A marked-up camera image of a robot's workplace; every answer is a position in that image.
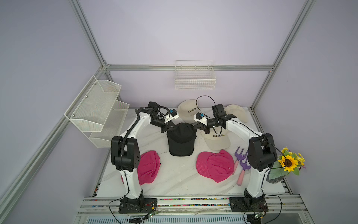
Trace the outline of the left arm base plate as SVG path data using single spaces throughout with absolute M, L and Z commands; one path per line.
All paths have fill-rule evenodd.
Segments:
M 120 214 L 150 213 L 157 207 L 157 198 L 123 198 L 120 201 L 118 212 Z

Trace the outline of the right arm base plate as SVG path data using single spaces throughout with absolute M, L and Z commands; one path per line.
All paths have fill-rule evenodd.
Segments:
M 265 198 L 249 198 L 249 197 L 230 197 L 229 205 L 232 212 L 245 212 L 245 211 L 254 211 L 268 212 L 268 207 L 265 201 Z

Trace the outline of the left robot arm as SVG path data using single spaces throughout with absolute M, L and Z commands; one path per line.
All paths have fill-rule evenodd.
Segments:
M 135 113 L 136 118 L 130 127 L 121 136 L 114 136 L 111 140 L 111 163 L 124 181 L 126 193 L 123 199 L 126 203 L 139 205 L 144 196 L 137 171 L 141 158 L 137 137 L 150 124 L 159 127 L 162 133 L 174 130 L 172 120 L 179 115 L 175 109 L 152 101 L 147 107 L 136 109 Z

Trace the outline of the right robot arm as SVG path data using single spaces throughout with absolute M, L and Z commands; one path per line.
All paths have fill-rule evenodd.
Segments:
M 268 172 L 277 160 L 276 148 L 273 136 L 269 133 L 256 133 L 243 124 L 238 117 L 227 114 L 222 104 L 212 106 L 213 118 L 209 118 L 202 112 L 193 116 L 196 121 L 194 128 L 210 133 L 211 129 L 221 127 L 233 132 L 248 143 L 247 160 L 251 166 L 250 180 L 244 191 L 244 199 L 249 204 L 259 203 L 264 200 L 263 183 Z

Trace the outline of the plain black cap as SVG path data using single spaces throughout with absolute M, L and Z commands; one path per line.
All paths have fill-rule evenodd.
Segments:
M 194 152 L 196 132 L 192 124 L 177 124 L 174 130 L 167 132 L 169 153 L 177 157 L 191 156 Z

